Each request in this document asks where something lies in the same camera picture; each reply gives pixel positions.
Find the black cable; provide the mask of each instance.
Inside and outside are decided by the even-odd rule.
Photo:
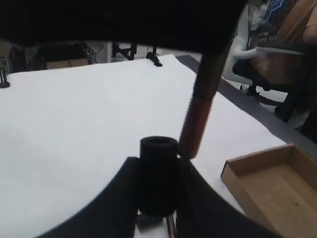
[[[98,54],[101,51],[101,45],[100,45],[100,43],[98,43],[98,44],[99,44],[99,50],[98,50],[98,52],[95,52],[95,54]]]

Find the cardboard box in background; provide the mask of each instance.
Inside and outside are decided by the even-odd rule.
[[[70,59],[56,62],[48,62],[46,65],[48,69],[67,68],[88,65],[88,61],[87,59]]]
[[[9,55],[11,48],[12,44],[0,42],[0,68],[4,68],[6,74],[10,72]]]
[[[317,237],[317,163],[296,146],[229,160],[221,179],[249,218],[283,237]]]

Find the black cylindrical object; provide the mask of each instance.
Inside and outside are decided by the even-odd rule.
[[[167,217],[176,208],[178,143],[162,136],[140,144],[139,210],[149,217]]]

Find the floor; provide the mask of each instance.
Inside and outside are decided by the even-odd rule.
[[[100,44],[98,42],[90,42],[89,46],[97,53],[97,61],[98,63],[104,63],[106,62],[106,50],[103,44]],[[129,44],[120,44],[121,48],[128,48]],[[145,59],[147,52],[152,51],[151,46],[144,46],[144,45],[138,45],[137,47],[137,53],[135,55],[135,59]],[[158,48],[157,50],[158,55],[168,55],[173,54],[175,56],[181,56],[181,55],[191,55],[194,59],[197,61],[201,60],[202,55],[199,53],[193,53],[193,52],[183,52],[183,51],[176,51],[176,50],[170,50],[170,49],[164,49],[164,48]],[[116,57],[112,58],[112,62],[118,62],[118,61],[124,61],[127,60],[124,56],[118,54]],[[237,89],[240,89],[241,83],[236,83],[232,81],[228,81],[232,86],[234,86]],[[264,91],[262,88],[258,88],[257,91],[260,92],[262,96],[265,96],[267,98],[270,98],[275,101],[283,102],[287,96],[286,93],[278,92],[278,91]],[[270,112],[274,112],[275,107],[274,106],[268,106],[268,105],[262,105],[264,108],[266,108]],[[300,115],[294,115],[289,120],[288,124],[292,128],[297,128],[303,124],[303,122],[306,120],[308,116],[308,113],[300,114]]]

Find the white table surface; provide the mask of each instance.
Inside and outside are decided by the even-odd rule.
[[[22,72],[0,89],[0,237],[31,238],[87,205],[149,135],[178,139],[195,73],[174,56]],[[216,94],[194,166],[242,211],[225,160],[285,144]],[[164,226],[135,237],[165,238]]]

